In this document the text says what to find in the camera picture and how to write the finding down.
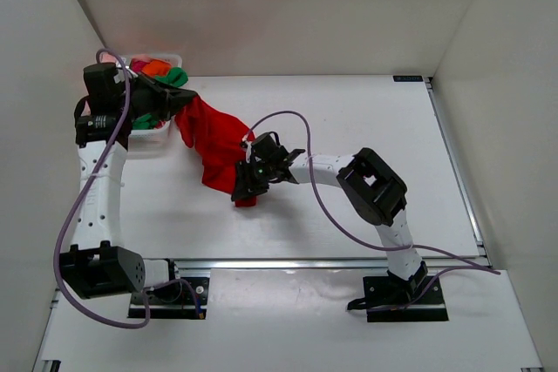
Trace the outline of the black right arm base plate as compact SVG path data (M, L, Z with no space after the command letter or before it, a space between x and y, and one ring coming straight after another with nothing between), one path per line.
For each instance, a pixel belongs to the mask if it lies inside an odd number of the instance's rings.
M441 322L449 315L439 278L427 276L409 296L387 276L365 276L364 296L347 304L348 311L364 311L369 323Z

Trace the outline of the red t-shirt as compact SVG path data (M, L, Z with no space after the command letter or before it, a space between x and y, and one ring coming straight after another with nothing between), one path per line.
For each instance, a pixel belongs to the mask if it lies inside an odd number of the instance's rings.
M235 165L245 158L241 148L248 126L237 117L220 112L201 98L194 98L174 118L185 145L201 157L201 183L231 195L235 188Z

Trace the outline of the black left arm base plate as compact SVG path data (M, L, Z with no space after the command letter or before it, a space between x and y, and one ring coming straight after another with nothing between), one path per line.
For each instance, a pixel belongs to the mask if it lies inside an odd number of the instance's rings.
M176 283L148 291L151 319L155 320L205 320L210 290L209 271L184 271L180 277L188 281L196 295L194 301L189 288Z

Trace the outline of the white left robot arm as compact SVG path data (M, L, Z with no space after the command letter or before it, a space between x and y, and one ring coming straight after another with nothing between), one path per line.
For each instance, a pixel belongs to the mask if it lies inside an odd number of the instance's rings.
M124 246L120 193L133 121L150 114L168 121L195 91L175 88L114 63L84 68L87 94L74 112L80 185L77 225L58 268L82 299L132 294L151 288L162 300L177 298L182 279L169 260L144 260Z

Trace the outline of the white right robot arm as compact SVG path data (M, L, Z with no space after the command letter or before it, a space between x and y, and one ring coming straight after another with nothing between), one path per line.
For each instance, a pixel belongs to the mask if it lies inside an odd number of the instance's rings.
M276 132L252 141L244 138L241 149L245 156L235 164L233 200L257 197L282 182L339 188L357 215L376 228L381 250L387 253L394 298L407 303L421 294L427 268L413 247L405 211L406 184L372 149L344 156L304 149L290 152Z

